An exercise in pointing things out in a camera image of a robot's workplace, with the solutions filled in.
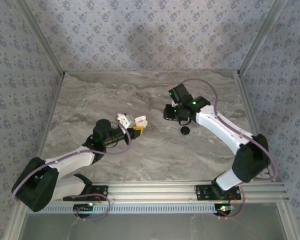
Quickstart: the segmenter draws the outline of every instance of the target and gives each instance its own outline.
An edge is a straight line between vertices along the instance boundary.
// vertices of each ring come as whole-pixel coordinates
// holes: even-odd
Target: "glass panel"
[[[236,218],[213,214],[28,214],[20,240],[285,240],[277,205],[246,204]]]

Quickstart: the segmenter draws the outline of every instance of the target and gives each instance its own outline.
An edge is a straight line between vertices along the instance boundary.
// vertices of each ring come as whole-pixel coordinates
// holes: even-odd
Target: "white cable tray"
[[[107,210],[108,204],[97,204],[92,211],[82,208],[80,213],[102,214]],[[73,204],[49,204],[38,212],[28,209],[28,214],[73,214]],[[109,214],[211,214],[216,213],[213,203],[118,203],[111,206]]]

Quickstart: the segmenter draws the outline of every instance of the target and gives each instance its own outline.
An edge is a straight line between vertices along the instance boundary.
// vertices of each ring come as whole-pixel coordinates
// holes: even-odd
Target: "gray marble table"
[[[92,134],[99,119],[115,123],[117,113],[146,115],[148,126],[122,155],[106,155],[79,169],[91,181],[212,180],[234,159],[230,149],[209,130],[196,123],[182,135],[177,122],[163,119],[168,90],[188,78],[209,81],[219,95],[218,111],[239,127],[250,127],[233,71],[111,72],[66,74],[57,99],[43,157],[73,151]],[[213,92],[193,81],[186,87],[193,97],[212,103]],[[126,148],[120,142],[109,152]]]

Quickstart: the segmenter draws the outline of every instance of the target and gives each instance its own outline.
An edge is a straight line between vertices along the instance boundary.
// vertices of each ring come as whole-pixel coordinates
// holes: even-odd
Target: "wall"
[[[60,81],[12,0],[0,0],[0,239],[11,188],[36,156]]]
[[[244,79],[300,225],[300,0],[288,0]]]
[[[272,0],[27,0],[65,71],[238,69]]]

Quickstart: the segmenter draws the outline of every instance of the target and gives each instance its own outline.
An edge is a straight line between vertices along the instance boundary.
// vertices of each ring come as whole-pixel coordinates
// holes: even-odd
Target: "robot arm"
[[[172,98],[172,104],[167,104],[163,111],[163,117],[166,120],[186,121],[190,119],[198,123],[219,137],[235,155],[231,169],[211,182],[212,191],[218,198],[221,198],[229,189],[241,182],[250,182],[270,164],[268,156],[260,148],[242,137],[243,135],[248,136],[268,149],[267,139],[263,135],[253,136],[252,133],[236,126],[220,113],[217,113],[217,117],[214,107],[208,100],[202,96],[193,99],[183,84],[171,89],[169,94]],[[237,134],[226,127],[218,118],[221,118],[241,134]]]
[[[12,192],[18,187],[15,196],[34,212],[43,209],[51,200],[90,194],[93,191],[92,183],[86,177],[80,174],[63,177],[98,162],[104,156],[102,153],[107,152],[107,146],[122,140],[127,145],[130,144],[128,135],[130,141],[136,139],[148,124],[145,116],[134,119],[130,115],[119,113],[116,119],[120,123],[117,128],[112,128],[107,119],[97,121],[93,133],[85,143],[72,152],[46,160],[40,157],[31,159],[12,187]],[[20,187],[19,184],[29,175],[32,176]]]

